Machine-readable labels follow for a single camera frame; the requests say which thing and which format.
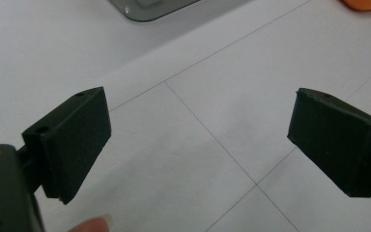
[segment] finger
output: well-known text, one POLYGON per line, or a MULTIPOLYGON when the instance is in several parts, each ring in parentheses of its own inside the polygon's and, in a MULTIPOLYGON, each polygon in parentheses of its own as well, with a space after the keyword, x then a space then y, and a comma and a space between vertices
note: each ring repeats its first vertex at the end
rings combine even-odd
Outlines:
POLYGON ((74 227, 69 232, 109 232, 113 223, 111 215, 88 219, 74 227))

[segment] black plastic piece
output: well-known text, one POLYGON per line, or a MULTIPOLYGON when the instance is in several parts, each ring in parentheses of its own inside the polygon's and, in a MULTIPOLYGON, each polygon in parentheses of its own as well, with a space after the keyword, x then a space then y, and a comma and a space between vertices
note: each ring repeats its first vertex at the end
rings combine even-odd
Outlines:
POLYGON ((0 231, 43 231, 36 201, 10 145, 0 145, 0 231))
POLYGON ((27 151, 39 155, 47 197, 69 203, 111 135, 102 88, 78 93, 23 134, 27 151))
POLYGON ((111 136, 102 87, 69 98, 23 133, 18 151, 0 145, 0 232, 44 231, 34 192, 69 203, 111 136))
POLYGON ((299 89, 288 138, 348 196, 371 197, 371 116, 299 89))

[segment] tile grout line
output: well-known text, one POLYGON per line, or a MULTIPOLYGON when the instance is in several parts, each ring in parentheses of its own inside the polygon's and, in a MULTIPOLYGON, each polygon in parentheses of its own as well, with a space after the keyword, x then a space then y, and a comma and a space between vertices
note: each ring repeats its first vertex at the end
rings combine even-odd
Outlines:
POLYGON ((228 209, 221 217, 219 217, 218 220, 216 220, 207 230, 206 232, 210 231, 211 228, 213 228, 220 220, 222 220, 222 218, 224 218, 232 209, 234 209, 234 207, 236 207, 250 192, 252 192, 255 187, 257 187, 256 185, 254 187, 252 187, 249 191, 247 191, 243 197, 241 197, 240 200, 238 200, 230 209, 228 209))
POLYGON ((207 60, 207 59, 213 57, 213 56, 216 55, 218 52, 220 52, 220 51, 222 51, 222 50, 224 50, 224 49, 230 47, 231 45, 236 44, 236 43, 240 42, 241 40, 243 40, 243 39, 245 39, 245 38, 251 36, 252 34, 254 34, 254 33, 260 31, 260 30, 263 29, 264 27, 266 27, 266 26, 268 26, 268 25, 270 25, 270 24, 276 22, 277 20, 279 20, 279 19, 282 18, 283 16, 292 13, 293 11, 299 9, 300 7, 302 7, 303 5, 305 5, 305 4, 307 4, 307 3, 311 2, 311 1, 312 1, 312 0, 308 0, 308 1, 306 1, 306 2, 304 2, 304 3, 302 3, 302 4, 300 4, 299 6, 293 8, 292 10, 288 11, 287 13, 285 13, 285 14, 283 14, 283 15, 280 15, 279 17, 277 17, 277 18, 275 18, 274 20, 272 20, 272 21, 270 21, 270 22, 264 24, 263 26, 261 26, 261 27, 255 29, 254 31, 248 33, 247 35, 242 36, 241 38, 237 39, 236 41, 231 42, 230 44, 224 46, 224 47, 221 48, 220 50, 215 51, 213 54, 211 54, 211 55, 209 55, 209 56, 207 56, 207 57, 201 59, 200 61, 198 61, 198 62, 196 62, 196 63, 194 63, 194 64, 192 64, 192 65, 186 67, 185 69, 183 69, 183 70, 181 70, 181 71, 179 71, 179 72, 177 72, 177 73, 171 75, 170 77, 168 77, 168 78, 166 78, 165 80, 159 82, 158 84, 156 84, 156 85, 154 85, 153 87, 147 89, 146 91, 144 91, 144 92, 142 92, 142 93, 140 93, 140 94, 134 96, 133 98, 131 98, 131 99, 129 99, 129 100, 127 100, 127 101, 125 101, 125 102, 123 102, 123 103, 117 105, 116 107, 113 107, 112 109, 109 110, 109 113, 110 113, 111 111, 113 111, 113 110, 119 108, 120 106, 122 106, 122 105, 124 105, 124 104, 126 104, 126 103, 128 103, 128 102, 130 102, 130 101, 132 101, 132 100, 134 100, 134 99, 136 99, 136 98, 138 98, 139 96, 141 96, 141 95, 143 95, 143 94, 149 92, 150 90, 156 88, 158 85, 160 85, 160 84, 166 82, 167 80, 170 80, 170 79, 172 79, 173 77, 175 77, 175 76, 177 76, 177 75, 179 75, 179 74, 181 74, 181 73, 183 73, 183 72, 185 72, 185 71, 191 69, 192 67, 194 67, 194 66, 200 64, 201 62, 204 62, 205 60, 207 60))
POLYGON ((291 225, 292 226, 294 226, 294 228, 298 231, 298 232, 300 232, 298 229, 297 229, 297 227, 288 219, 288 217, 284 214, 284 213, 282 213, 282 211, 279 209, 279 207, 277 207, 276 206, 276 204, 270 199, 270 197, 259 187, 259 186, 257 186, 258 187, 258 189, 261 191, 261 192, 263 192, 264 193, 264 195, 266 195, 267 196, 267 198, 269 199, 269 201, 272 203, 272 205, 279 211, 279 213, 281 213, 290 223, 291 223, 291 225))
POLYGON ((167 83, 167 82, 164 82, 166 84, 166 86, 171 90, 171 92, 173 92, 173 94, 177 97, 177 99, 179 99, 180 102, 182 102, 182 104, 188 109, 188 111, 194 116, 194 118, 201 124, 201 126, 204 127, 204 129, 212 136, 212 138, 216 141, 216 143, 219 144, 219 146, 221 146, 221 148, 228 154, 228 156, 230 156, 231 159, 233 159, 233 161, 240 167, 240 169, 245 173, 245 175, 254 183, 254 185, 256 186, 257 183, 251 178, 251 176, 248 175, 248 173, 245 171, 245 169, 243 169, 243 167, 240 165, 239 162, 237 162, 237 160, 231 155, 231 153, 222 145, 222 143, 220 143, 218 141, 218 139, 212 134, 212 132, 206 127, 206 125, 203 124, 203 122, 201 122, 201 120, 197 117, 197 115, 195 115, 195 113, 188 107, 188 105, 186 105, 186 103, 177 95, 177 93, 170 87, 170 85, 167 83))
POLYGON ((363 88, 363 86, 365 86, 367 84, 367 82, 369 82, 371 80, 371 76, 369 78, 367 78, 367 80, 365 82, 363 82, 363 84, 361 84, 356 90, 354 90, 354 92, 348 97, 346 98, 346 102, 351 98, 353 97, 361 88, 363 88))
POLYGON ((209 58, 215 56, 218 52, 221 52, 221 51, 225 50, 226 48, 228 48, 228 47, 230 47, 230 46, 232 46, 232 45, 234 45, 234 44, 236 44, 236 43, 242 41, 243 39, 245 39, 245 38, 251 36, 252 34, 254 34, 254 33, 258 32, 258 31, 260 31, 261 29, 265 28, 266 26, 268 26, 268 25, 270 25, 270 24, 276 22, 277 20, 279 20, 279 19, 282 18, 283 16, 290 14, 291 12, 297 10, 298 8, 300 8, 300 7, 302 7, 303 5, 309 3, 310 1, 312 1, 312 0, 308 0, 308 1, 306 1, 306 2, 304 2, 304 3, 302 3, 302 4, 300 4, 299 6, 293 8, 292 10, 288 11, 287 13, 284 13, 283 15, 280 15, 279 17, 273 19, 272 21, 270 21, 270 22, 268 22, 268 23, 262 25, 261 27, 259 27, 259 28, 255 29, 255 30, 253 30, 252 32, 246 34, 245 36, 242 36, 241 38, 237 39, 236 41, 231 42, 230 44, 224 46, 224 47, 221 48, 220 50, 218 50, 218 51, 214 52, 213 54, 211 54, 211 55, 209 55, 209 56, 207 56, 207 57, 201 59, 200 61, 198 61, 198 62, 196 62, 196 63, 190 65, 189 67, 183 69, 182 71, 177 72, 176 74, 172 75, 171 77, 167 78, 167 79, 164 80, 164 81, 167 81, 167 80, 169 80, 169 79, 171 79, 171 78, 173 78, 173 77, 175 77, 175 76, 177 76, 177 75, 179 75, 179 74, 181 74, 181 73, 183 73, 183 72, 185 72, 185 71, 191 69, 192 67, 194 67, 194 66, 200 64, 201 62, 204 62, 205 60, 207 60, 207 59, 209 59, 209 58))
POLYGON ((295 150, 297 150, 297 146, 295 146, 295 148, 291 151, 291 152, 289 152, 288 153, 288 155, 286 155, 279 163, 277 163, 276 164, 276 166, 273 168, 273 169, 271 169, 259 182, 258 182, 258 185, 262 182, 262 181, 264 181, 264 179, 265 178, 267 178, 272 172, 273 172, 273 170, 282 162, 282 161, 284 161, 285 159, 287 159, 295 150))

